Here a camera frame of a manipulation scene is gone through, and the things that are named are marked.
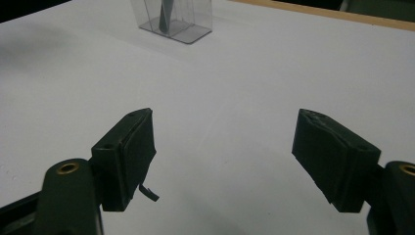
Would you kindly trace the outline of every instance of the white table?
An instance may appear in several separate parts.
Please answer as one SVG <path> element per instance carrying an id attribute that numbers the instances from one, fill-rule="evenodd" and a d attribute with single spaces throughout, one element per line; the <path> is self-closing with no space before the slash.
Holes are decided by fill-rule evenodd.
<path id="1" fill-rule="evenodd" d="M 368 234 L 291 154 L 300 108 L 414 162 L 415 32 L 213 1 L 191 46 L 139 30 L 128 0 L 74 0 L 0 24 L 0 207 L 150 107 L 158 153 L 106 234 Z"/>

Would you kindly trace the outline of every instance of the transparent box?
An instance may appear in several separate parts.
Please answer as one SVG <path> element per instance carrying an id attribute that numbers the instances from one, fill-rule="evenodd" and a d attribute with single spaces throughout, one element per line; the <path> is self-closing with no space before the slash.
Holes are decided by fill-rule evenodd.
<path id="1" fill-rule="evenodd" d="M 131 0 L 140 28 L 186 44 L 211 32 L 211 0 Z"/>

